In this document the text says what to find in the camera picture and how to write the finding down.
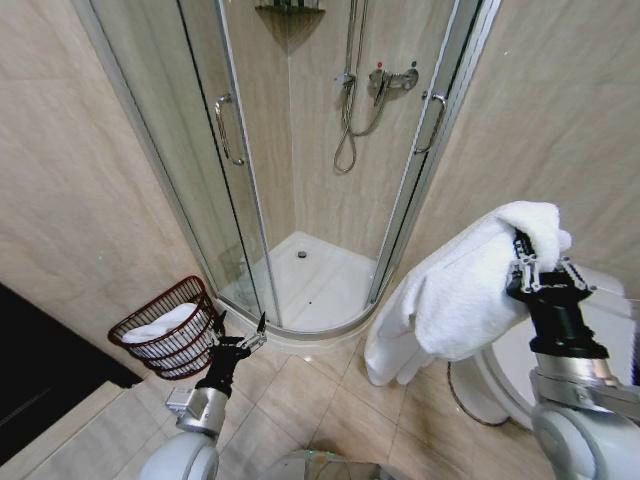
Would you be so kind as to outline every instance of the rolled towel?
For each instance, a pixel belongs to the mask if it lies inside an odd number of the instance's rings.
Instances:
[[[143,343],[161,337],[189,318],[197,307],[195,303],[182,303],[150,324],[129,330],[122,336],[122,341],[125,343]]]

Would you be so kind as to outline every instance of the wicker basket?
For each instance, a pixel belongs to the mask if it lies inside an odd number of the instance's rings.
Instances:
[[[196,308],[174,329],[143,343],[122,340],[130,330],[149,325],[183,303],[194,303]],[[144,362],[158,376],[178,380],[194,375],[211,363],[209,347],[213,344],[213,322],[217,318],[218,312],[204,283],[190,276],[114,326],[109,330],[109,340]]]

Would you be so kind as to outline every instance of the shower door handle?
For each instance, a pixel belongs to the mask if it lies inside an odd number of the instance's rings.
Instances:
[[[437,93],[434,93],[431,96],[431,100],[438,100],[440,102],[440,113],[438,114],[436,124],[433,127],[433,132],[431,132],[431,138],[429,139],[429,143],[424,148],[416,148],[413,151],[414,155],[418,155],[420,153],[427,153],[429,150],[431,150],[431,147],[433,146],[433,142],[435,141],[436,136],[438,135],[438,131],[440,130],[440,124],[442,123],[444,114],[447,112],[447,99],[444,98],[444,95],[438,95]]]
[[[222,119],[222,105],[232,102],[233,99],[228,93],[226,95],[218,97],[218,100],[216,101],[214,107],[216,113],[216,123],[218,124],[218,131],[220,132],[220,142],[222,143],[222,150],[224,150],[225,157],[227,157],[227,160],[230,160],[234,165],[242,166],[244,165],[244,158],[240,157],[237,160],[231,158],[229,150],[229,140],[227,139],[227,130],[224,128],[224,120]]]

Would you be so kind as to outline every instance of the white toilet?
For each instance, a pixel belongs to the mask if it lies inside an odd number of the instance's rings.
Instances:
[[[633,302],[615,278],[578,267],[589,285],[599,290],[580,303],[585,323],[595,339],[607,347],[609,366],[625,384],[632,383],[633,342],[636,321]],[[535,336],[530,319],[518,323],[477,355],[450,364],[451,390],[460,407],[472,418],[499,425],[509,417],[531,430],[530,412],[535,399],[529,372],[536,358],[529,350]]]

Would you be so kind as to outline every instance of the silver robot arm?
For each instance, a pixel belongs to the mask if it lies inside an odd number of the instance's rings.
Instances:
[[[507,293],[529,307],[538,367],[531,421],[558,480],[640,478],[640,388],[620,384],[607,349],[593,339],[578,303],[594,290],[568,258],[540,273],[518,232]]]
[[[211,366],[195,388],[174,388],[167,407],[177,415],[176,425],[184,433],[172,437],[147,460],[140,480],[213,480],[218,471],[216,443],[222,430],[225,405],[231,396],[233,372],[242,359],[266,341],[265,317],[251,338],[227,337],[221,316],[214,325],[215,344]]]

